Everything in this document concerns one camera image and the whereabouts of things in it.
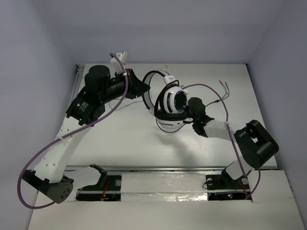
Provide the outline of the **white black headphones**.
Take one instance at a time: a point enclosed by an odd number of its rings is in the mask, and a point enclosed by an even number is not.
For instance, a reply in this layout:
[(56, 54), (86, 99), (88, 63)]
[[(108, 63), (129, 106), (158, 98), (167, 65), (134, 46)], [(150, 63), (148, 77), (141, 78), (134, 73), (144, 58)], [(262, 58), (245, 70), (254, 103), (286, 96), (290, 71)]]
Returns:
[(143, 82), (150, 86), (153, 76), (162, 77), (165, 86), (158, 94), (155, 102), (152, 101), (151, 92), (142, 95), (142, 100), (149, 113), (155, 117), (156, 124), (165, 133), (178, 132), (188, 118), (186, 111), (188, 97), (182, 91), (179, 81), (168, 72), (151, 70), (143, 77)]

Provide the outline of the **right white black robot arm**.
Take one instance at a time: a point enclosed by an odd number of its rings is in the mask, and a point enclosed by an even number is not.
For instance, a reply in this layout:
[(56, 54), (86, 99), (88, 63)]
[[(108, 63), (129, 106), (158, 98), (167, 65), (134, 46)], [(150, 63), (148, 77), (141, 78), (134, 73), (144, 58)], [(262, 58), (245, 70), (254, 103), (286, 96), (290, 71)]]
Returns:
[(235, 161), (220, 174), (206, 176), (204, 186), (208, 190), (236, 189), (249, 172), (259, 170), (279, 151), (277, 142), (257, 120), (242, 125), (216, 120), (206, 115), (205, 105), (196, 97), (189, 99), (187, 112), (198, 135), (229, 140), (235, 150)]

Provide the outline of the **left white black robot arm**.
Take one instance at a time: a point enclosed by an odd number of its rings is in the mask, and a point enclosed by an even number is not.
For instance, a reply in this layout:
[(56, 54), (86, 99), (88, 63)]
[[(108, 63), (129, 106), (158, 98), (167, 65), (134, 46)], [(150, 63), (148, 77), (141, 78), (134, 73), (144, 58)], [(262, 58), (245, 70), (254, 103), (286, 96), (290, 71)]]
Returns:
[(83, 137), (90, 129), (113, 113), (105, 105), (118, 99), (136, 99), (149, 91), (150, 86), (137, 78), (132, 69), (125, 69), (111, 77), (104, 65), (92, 66), (84, 77), (85, 86), (71, 102), (62, 127), (55, 140), (38, 152), (45, 153), (32, 169), (24, 168), (18, 178), (18, 196), (25, 181), (54, 204), (65, 201), (73, 189), (73, 179), (64, 170)]

